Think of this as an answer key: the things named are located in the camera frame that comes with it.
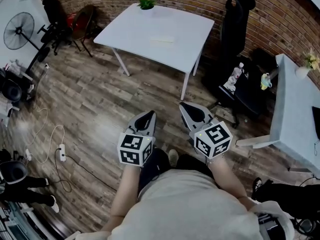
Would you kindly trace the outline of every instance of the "power strip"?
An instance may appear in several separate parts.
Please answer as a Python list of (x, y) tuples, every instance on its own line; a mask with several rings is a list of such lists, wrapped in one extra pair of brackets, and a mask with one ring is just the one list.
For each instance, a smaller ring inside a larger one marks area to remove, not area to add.
[(60, 144), (59, 145), (59, 151), (60, 151), (60, 161), (61, 162), (65, 162), (67, 160), (65, 144)]

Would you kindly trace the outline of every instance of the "fan stand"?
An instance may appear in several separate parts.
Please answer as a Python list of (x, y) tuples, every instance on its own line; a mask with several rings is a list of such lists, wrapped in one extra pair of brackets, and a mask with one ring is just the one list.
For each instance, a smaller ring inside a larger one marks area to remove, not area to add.
[(17, 35), (23, 36), (30, 44), (32, 44), (32, 46), (33, 46), (34, 48), (36, 48), (36, 49), (38, 50), (37, 60), (38, 60), (38, 62), (43, 62), (44, 59), (47, 57), (48, 53), (50, 52), (50, 48), (49, 48), (49, 47), (45, 47), (45, 48), (43, 48), (43, 49), (39, 49), (39, 48), (24, 34), (24, 32), (23, 32), (23, 30), (22, 30), (22, 27), (20, 27), (20, 26), (15, 29), (15, 33), (16, 33)]

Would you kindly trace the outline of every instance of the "flower vase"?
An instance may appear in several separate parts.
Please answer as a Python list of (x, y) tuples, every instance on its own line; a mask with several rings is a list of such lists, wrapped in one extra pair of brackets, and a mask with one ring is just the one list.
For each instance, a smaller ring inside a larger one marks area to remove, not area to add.
[(301, 66), (295, 70), (295, 75), (297, 78), (302, 80), (308, 75), (309, 71), (310, 68), (307, 68), (306, 66)]
[(142, 15), (146, 16), (146, 17), (152, 17), (152, 15), (154, 14), (155, 8), (151, 8), (148, 10), (143, 10), (141, 9)]

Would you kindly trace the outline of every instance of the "white cable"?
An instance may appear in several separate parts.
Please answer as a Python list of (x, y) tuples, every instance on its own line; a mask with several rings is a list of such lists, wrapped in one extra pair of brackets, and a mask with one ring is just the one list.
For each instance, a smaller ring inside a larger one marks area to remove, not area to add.
[[(49, 69), (47, 69), (46, 73), (43, 75), (43, 77), (41, 77), (41, 79), (39, 80), (39, 83), (38, 83), (38, 85), (37, 85), (37, 87), (36, 87), (36, 91), (35, 91), (35, 101), (34, 101), (35, 106), (33, 107), (34, 109), (35, 109), (36, 106), (37, 106), (38, 88), (39, 88), (39, 85), (40, 85), (42, 79), (44, 79), (44, 78), (46, 77), (46, 75), (48, 74), (48, 71), (49, 71)], [(26, 147), (31, 146), (31, 145), (35, 142), (38, 134), (42, 131), (42, 129), (43, 129), (43, 128), (45, 127), (45, 125), (47, 124), (48, 115), (49, 115), (48, 109), (47, 109), (46, 107), (44, 107), (44, 108), (38, 110), (37, 112), (40, 113), (40, 112), (43, 111), (43, 110), (46, 110), (45, 121), (44, 121), (42, 127), (40, 128), (40, 130), (38, 130), (37, 133), (35, 134), (33, 140), (32, 140), (29, 144), (26, 144), (26, 145), (24, 146), (24, 152), (26, 152)], [(62, 127), (62, 129), (63, 129), (63, 137), (62, 137), (62, 141), (61, 141), (61, 144), (63, 144), (63, 143), (64, 143), (64, 139), (65, 139), (65, 134), (66, 134), (66, 132), (65, 132), (64, 126), (61, 125), (61, 124), (58, 124), (57, 126), (54, 127), (54, 129), (53, 129), (53, 131), (52, 131), (52, 133), (51, 133), (50, 142), (49, 142), (49, 148), (48, 148), (48, 152), (47, 152), (47, 155), (46, 155), (46, 159), (41, 162), (41, 161), (39, 161), (39, 160), (37, 159), (37, 157), (36, 157), (34, 154), (30, 153), (30, 155), (32, 155), (32, 156), (35, 158), (35, 160), (36, 160), (39, 164), (41, 164), (41, 165), (43, 165), (45, 162), (48, 161), (49, 154), (50, 154), (50, 149), (51, 149), (52, 137), (53, 137), (53, 135), (54, 135), (55, 130), (56, 130), (58, 127)]]

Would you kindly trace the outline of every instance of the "chair backrest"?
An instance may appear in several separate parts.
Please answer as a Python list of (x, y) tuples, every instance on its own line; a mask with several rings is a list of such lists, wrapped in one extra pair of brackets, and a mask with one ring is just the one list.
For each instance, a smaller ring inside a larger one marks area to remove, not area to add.
[(67, 15), (58, 0), (43, 0), (42, 4), (51, 24), (67, 25)]
[(1, 163), (0, 171), (4, 181), (10, 185), (22, 181), (28, 175), (26, 166), (19, 161)]
[(245, 48), (249, 11), (256, 7), (255, 0), (227, 0), (226, 15), (221, 29), (222, 59), (237, 56)]
[(95, 6), (86, 5), (83, 7), (73, 19), (72, 29), (75, 30), (83, 30), (87, 31), (90, 26), (91, 20), (93, 19), (93, 15), (95, 13)]

